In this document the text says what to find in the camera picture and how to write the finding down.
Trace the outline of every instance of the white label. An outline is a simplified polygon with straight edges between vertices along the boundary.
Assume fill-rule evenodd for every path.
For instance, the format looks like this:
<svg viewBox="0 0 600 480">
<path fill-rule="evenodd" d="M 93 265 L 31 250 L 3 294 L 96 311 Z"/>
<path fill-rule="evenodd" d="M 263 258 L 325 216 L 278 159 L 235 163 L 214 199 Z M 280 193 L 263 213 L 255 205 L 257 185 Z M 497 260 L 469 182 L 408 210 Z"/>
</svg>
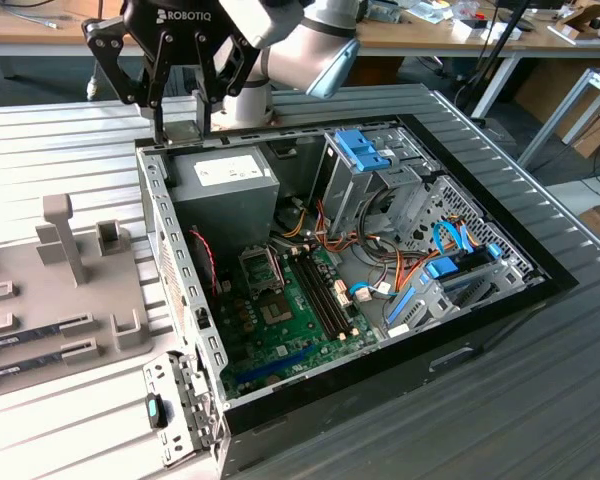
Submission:
<svg viewBox="0 0 600 480">
<path fill-rule="evenodd" d="M 5 368 L 4 370 L 0 370 L 0 377 L 3 375 L 9 375 L 10 373 L 16 373 L 20 371 L 20 367 L 11 367 Z"/>
<path fill-rule="evenodd" d="M 389 330 L 389 336 L 391 338 L 397 337 L 398 335 L 402 335 L 403 333 L 407 333 L 408 331 L 409 331 L 408 325 L 406 323 L 403 323 L 403 324 L 398 325 L 397 327 Z"/>
<path fill-rule="evenodd" d="M 203 187 L 262 177 L 262 171 L 251 155 L 198 162 L 193 168 Z"/>
<path fill-rule="evenodd" d="M 378 292 L 382 293 L 383 295 L 387 295 L 389 293 L 389 290 L 391 290 L 390 283 L 381 282 L 380 285 L 378 285 Z"/>
</svg>

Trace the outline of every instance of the metal table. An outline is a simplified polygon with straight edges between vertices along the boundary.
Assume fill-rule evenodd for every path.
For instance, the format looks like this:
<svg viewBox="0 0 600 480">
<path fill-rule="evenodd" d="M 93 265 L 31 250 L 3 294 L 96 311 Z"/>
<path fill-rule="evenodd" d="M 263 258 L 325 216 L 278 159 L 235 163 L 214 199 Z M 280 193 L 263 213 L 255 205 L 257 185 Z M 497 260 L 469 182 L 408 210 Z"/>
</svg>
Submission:
<svg viewBox="0 0 600 480">
<path fill-rule="evenodd" d="M 556 111 L 553 112 L 547 123 L 540 129 L 538 134 L 531 141 L 529 146 L 522 152 L 518 159 L 518 164 L 521 167 L 526 167 L 538 151 L 544 146 L 556 127 L 562 119 L 575 107 L 582 96 L 591 87 L 597 88 L 600 91 L 600 69 L 588 68 L 580 77 L 578 82 L 573 86 L 571 91 L 560 102 Z M 585 125 L 589 124 L 594 114 L 600 110 L 600 94 L 591 102 L 591 105 L 582 114 L 582 116 L 573 124 L 573 127 L 567 132 L 562 141 L 567 145 L 576 139 L 580 131 Z"/>
<path fill-rule="evenodd" d="M 287 124 L 416 115 L 580 285 L 476 361 L 240 477 L 600 476 L 597 238 L 448 101 L 422 86 L 344 89 L 329 102 L 280 92 L 275 103 Z M 193 108 L 189 100 L 172 99 L 167 120 L 191 118 Z M 76 198 L 74 229 L 116 217 L 133 232 L 137 258 L 148 259 L 131 142 L 148 133 L 132 107 L 116 102 L 0 108 L 0 215 L 8 227 L 0 243 L 25 239 L 28 209 L 41 192 L 67 191 Z M 155 267 L 151 260 L 138 266 L 153 352 L 1 396 L 1 478 L 214 478 L 204 461 L 161 469 L 140 365 L 175 342 L 158 306 Z"/>
</svg>

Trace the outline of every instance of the green circuit board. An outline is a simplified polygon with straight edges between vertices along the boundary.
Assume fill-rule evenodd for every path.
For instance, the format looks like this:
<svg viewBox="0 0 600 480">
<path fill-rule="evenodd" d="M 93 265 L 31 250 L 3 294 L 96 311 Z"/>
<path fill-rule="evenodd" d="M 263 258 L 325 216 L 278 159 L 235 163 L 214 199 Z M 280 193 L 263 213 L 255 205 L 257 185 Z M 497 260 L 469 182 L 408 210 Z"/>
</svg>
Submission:
<svg viewBox="0 0 600 480">
<path fill-rule="evenodd" d="M 330 285 L 339 276 L 327 252 L 319 249 L 310 255 L 335 298 Z M 283 255 L 279 261 L 284 291 L 252 298 L 244 273 L 235 269 L 230 272 L 230 291 L 217 298 L 214 318 L 229 360 L 221 373 L 227 398 L 273 385 L 377 342 L 355 307 L 341 309 L 350 327 L 347 334 L 330 339 L 292 272 L 291 260 Z"/>
</svg>

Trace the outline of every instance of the ram slot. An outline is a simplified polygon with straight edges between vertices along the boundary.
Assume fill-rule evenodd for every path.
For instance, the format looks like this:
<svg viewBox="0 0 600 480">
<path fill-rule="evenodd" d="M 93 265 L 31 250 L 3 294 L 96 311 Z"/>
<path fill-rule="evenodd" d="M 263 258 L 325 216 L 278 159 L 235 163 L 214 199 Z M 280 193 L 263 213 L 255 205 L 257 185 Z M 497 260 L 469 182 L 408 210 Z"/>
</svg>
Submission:
<svg viewBox="0 0 600 480">
<path fill-rule="evenodd" d="M 347 320 L 344 318 L 340 307 L 336 305 L 331 292 L 324 284 L 313 262 L 306 257 L 294 260 L 291 263 L 294 275 L 307 294 L 309 303 L 325 334 L 330 340 L 335 340 L 340 333 L 348 331 Z"/>
</svg>

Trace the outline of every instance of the robotiq logo text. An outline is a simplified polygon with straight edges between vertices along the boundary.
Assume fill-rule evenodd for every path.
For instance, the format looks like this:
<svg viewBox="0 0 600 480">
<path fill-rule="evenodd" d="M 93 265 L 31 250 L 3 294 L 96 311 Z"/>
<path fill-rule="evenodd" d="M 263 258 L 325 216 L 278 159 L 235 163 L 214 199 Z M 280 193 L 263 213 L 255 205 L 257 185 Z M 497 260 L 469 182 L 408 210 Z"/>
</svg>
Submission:
<svg viewBox="0 0 600 480">
<path fill-rule="evenodd" d="M 202 20 L 210 22 L 211 14 L 209 12 L 174 12 L 172 10 L 163 10 L 159 8 L 156 23 L 164 23 L 165 20 Z"/>
</svg>

